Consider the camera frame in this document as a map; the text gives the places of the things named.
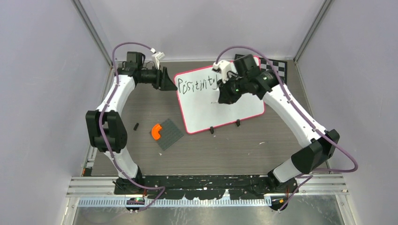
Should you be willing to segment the white board with pink frame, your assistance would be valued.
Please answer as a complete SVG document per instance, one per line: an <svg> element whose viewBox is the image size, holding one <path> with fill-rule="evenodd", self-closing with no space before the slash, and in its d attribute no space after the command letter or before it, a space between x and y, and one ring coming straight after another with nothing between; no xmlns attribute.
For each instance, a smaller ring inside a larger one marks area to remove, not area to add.
<svg viewBox="0 0 398 225"><path fill-rule="evenodd" d="M251 94L242 95L231 105L219 104L217 81L220 79L221 76L212 70L212 66L175 75L177 99L188 134L250 119L265 112L265 103Z"/></svg>

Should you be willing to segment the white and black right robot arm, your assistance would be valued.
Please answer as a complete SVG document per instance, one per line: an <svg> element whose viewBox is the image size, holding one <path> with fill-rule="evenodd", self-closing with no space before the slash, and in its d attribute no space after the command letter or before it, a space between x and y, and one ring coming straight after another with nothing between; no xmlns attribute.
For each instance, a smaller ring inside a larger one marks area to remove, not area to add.
<svg viewBox="0 0 398 225"><path fill-rule="evenodd" d="M219 104L234 104L244 94L252 94L270 106L290 128L301 149L268 173L266 183L273 192L281 192L287 182L301 174L309 174L329 159L339 140L336 130L328 131L316 122L297 103L272 69L262 71L253 55L245 55L234 61L220 60L212 70L221 75L217 81Z"/></svg>

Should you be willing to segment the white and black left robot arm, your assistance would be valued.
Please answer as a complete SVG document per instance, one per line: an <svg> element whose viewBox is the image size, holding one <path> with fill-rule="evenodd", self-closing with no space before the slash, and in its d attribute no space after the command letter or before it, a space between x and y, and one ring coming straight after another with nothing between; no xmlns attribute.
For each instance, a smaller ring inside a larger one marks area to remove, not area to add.
<svg viewBox="0 0 398 225"><path fill-rule="evenodd" d="M112 89L104 101L94 111L88 111L85 120L90 144L104 153L115 166L121 181L133 194L144 188L139 166L132 160L127 150L128 134L121 118L127 98L137 84L150 84L160 91L176 91L166 67L160 66L163 52L154 52L151 69L144 67L145 55L141 52L128 52L126 61L116 67Z"/></svg>

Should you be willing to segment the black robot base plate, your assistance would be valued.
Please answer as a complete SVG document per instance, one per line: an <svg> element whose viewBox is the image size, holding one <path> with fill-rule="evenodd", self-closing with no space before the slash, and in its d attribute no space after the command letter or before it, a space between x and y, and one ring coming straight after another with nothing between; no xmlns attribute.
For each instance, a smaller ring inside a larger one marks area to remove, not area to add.
<svg viewBox="0 0 398 225"><path fill-rule="evenodd" d="M287 196L296 187L295 179L274 186L267 176L262 175L147 175L138 180L141 187L137 187L127 179L118 178L113 183L116 195L144 195L154 199L159 195L162 187L165 191L160 199L193 200L221 199L229 194L232 200L262 199L265 194L281 194Z"/></svg>

